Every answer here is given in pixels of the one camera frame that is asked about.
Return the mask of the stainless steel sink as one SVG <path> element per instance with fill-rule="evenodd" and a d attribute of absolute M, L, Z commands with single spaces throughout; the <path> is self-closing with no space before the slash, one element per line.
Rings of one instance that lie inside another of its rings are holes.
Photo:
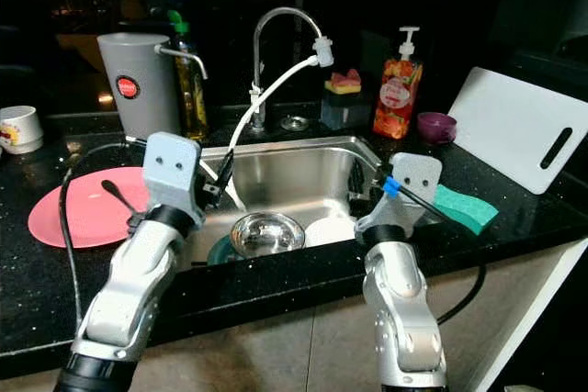
<path fill-rule="evenodd" d="M 206 265 L 211 246 L 247 213 L 283 213 L 302 227 L 321 218 L 350 217 L 347 181 L 353 160 L 367 165 L 369 211 L 375 204 L 373 173 L 382 160 L 356 136 L 236 146 L 232 157 L 234 192 L 227 192 L 218 206 L 206 213 L 202 229 L 189 238 L 190 262 Z"/>

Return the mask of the pink round plate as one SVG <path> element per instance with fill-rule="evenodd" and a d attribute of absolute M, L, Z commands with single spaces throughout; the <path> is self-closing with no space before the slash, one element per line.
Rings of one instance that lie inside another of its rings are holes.
<path fill-rule="evenodd" d="M 150 200 L 144 186 L 142 168 L 112 168 L 94 171 L 72 179 L 67 197 L 67 218 L 76 249 L 96 248 L 110 242 L 126 240 L 131 212 L 101 186 L 102 181 L 115 183 L 123 198 L 138 212 L 147 210 Z M 59 219 L 59 187 L 43 196 L 30 211 L 27 228 L 38 241 L 63 248 Z"/>

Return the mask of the teal plate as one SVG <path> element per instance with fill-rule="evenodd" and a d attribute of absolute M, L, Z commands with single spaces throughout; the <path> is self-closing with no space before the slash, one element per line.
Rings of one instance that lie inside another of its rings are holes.
<path fill-rule="evenodd" d="M 230 237 L 221 237 L 209 250 L 209 256 L 207 256 L 207 265 L 219 265 L 219 263 L 230 263 L 243 261 L 243 257 L 232 246 Z"/>

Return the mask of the steel bowl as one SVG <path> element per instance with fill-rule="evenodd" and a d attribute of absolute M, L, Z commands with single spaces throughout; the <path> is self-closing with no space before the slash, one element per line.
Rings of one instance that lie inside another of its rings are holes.
<path fill-rule="evenodd" d="M 283 213 L 248 213 L 232 224 L 230 243 L 244 258 L 269 256 L 305 248 L 306 232 L 297 220 Z"/>

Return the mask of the teal sponge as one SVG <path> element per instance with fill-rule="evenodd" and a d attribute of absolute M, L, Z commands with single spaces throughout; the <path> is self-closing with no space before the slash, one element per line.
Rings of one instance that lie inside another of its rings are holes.
<path fill-rule="evenodd" d="M 496 207 L 484 200 L 463 195 L 442 184 L 437 186 L 433 205 L 474 234 L 482 233 L 499 213 Z"/>

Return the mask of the white cutting board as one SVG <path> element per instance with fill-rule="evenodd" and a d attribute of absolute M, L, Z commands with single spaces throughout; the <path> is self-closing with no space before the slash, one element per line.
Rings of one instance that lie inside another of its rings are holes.
<path fill-rule="evenodd" d="M 588 103 L 475 66 L 448 114 L 455 144 L 535 195 L 588 135 Z"/>

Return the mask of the orange dish soap pump bottle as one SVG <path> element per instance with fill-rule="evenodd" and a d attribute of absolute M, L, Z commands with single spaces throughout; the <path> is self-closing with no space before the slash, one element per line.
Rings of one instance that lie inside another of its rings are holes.
<path fill-rule="evenodd" d="M 414 57 L 413 39 L 419 30 L 400 27 L 400 31 L 407 32 L 398 48 L 400 56 L 386 61 L 383 69 L 373 131 L 386 139 L 402 140 L 411 126 L 417 85 L 423 77 L 423 65 Z"/>

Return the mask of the dark sponge holder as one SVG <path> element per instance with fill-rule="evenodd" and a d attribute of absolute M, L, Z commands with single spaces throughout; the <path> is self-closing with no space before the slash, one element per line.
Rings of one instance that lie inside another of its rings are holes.
<path fill-rule="evenodd" d="M 332 130 L 361 128 L 370 121 L 371 101 L 361 93 L 336 94 L 324 91 L 320 122 Z"/>

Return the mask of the white bowl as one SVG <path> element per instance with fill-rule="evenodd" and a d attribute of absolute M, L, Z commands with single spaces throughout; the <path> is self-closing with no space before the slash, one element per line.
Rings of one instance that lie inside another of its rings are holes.
<path fill-rule="evenodd" d="M 352 217 L 328 217 L 312 221 L 305 228 L 306 248 L 351 241 L 356 237 L 356 220 Z"/>

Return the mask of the grey water filter canister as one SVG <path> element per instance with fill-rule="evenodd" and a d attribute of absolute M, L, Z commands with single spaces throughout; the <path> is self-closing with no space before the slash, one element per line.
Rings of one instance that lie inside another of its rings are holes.
<path fill-rule="evenodd" d="M 147 139 L 152 133 L 184 133 L 176 60 L 195 64 L 195 73 L 209 77 L 200 56 L 169 47 L 161 34 L 115 32 L 96 37 L 110 90 L 126 135 Z"/>

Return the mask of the chrome gooseneck faucet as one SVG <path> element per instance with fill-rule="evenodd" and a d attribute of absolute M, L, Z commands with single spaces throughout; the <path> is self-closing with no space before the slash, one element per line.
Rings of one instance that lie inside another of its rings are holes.
<path fill-rule="evenodd" d="M 251 85 L 249 85 L 249 94 L 251 94 L 251 103 L 257 104 L 260 102 L 260 95 L 262 94 L 262 81 L 261 81 L 261 72 L 262 72 L 262 60 L 260 55 L 260 40 L 262 31 L 264 31 L 265 26 L 270 21 L 270 19 L 280 16 L 280 15 L 293 15 L 298 16 L 305 21 L 308 26 L 310 26 L 311 30 L 314 31 L 315 38 L 323 36 L 323 32 L 321 31 L 318 23 L 311 18 L 310 15 L 297 7 L 289 7 L 289 6 L 281 6 L 281 7 L 274 7 L 274 9 L 268 11 L 262 15 L 257 22 L 256 27 L 254 28 L 254 34 L 252 38 L 252 55 L 253 55 L 253 81 Z"/>

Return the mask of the green capped oil bottle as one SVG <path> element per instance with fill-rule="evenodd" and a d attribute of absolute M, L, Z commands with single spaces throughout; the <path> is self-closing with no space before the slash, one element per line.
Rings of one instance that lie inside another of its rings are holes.
<path fill-rule="evenodd" d="M 179 11 L 169 10 L 167 15 L 174 31 L 173 47 L 176 50 L 194 53 L 195 48 L 190 42 L 189 24 Z M 174 65 L 181 93 L 182 132 L 191 140 L 205 140 L 209 135 L 209 120 L 203 106 L 200 69 L 189 58 L 175 58 Z"/>

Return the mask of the white faucet diverter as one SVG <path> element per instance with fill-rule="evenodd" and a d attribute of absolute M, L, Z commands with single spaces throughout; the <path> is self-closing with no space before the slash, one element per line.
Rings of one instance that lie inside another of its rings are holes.
<path fill-rule="evenodd" d="M 316 57 L 318 57 L 318 65 L 323 66 L 323 68 L 334 64 L 332 44 L 332 41 L 326 35 L 316 37 L 314 43 L 312 43 L 312 48 L 316 52 Z"/>

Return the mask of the red and yellow sponge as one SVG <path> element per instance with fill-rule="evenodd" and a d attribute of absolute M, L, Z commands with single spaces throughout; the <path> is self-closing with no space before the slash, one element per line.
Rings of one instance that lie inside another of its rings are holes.
<path fill-rule="evenodd" d="M 324 87 L 335 95 L 358 94 L 362 91 L 362 80 L 356 69 L 350 69 L 346 74 L 332 73 Z"/>

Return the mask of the white printed mug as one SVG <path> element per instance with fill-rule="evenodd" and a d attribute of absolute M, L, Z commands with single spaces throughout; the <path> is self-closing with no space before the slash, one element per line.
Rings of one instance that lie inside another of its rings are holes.
<path fill-rule="evenodd" d="M 9 106 L 0 110 L 0 139 L 5 152 L 24 154 L 40 149 L 45 132 L 34 106 Z"/>

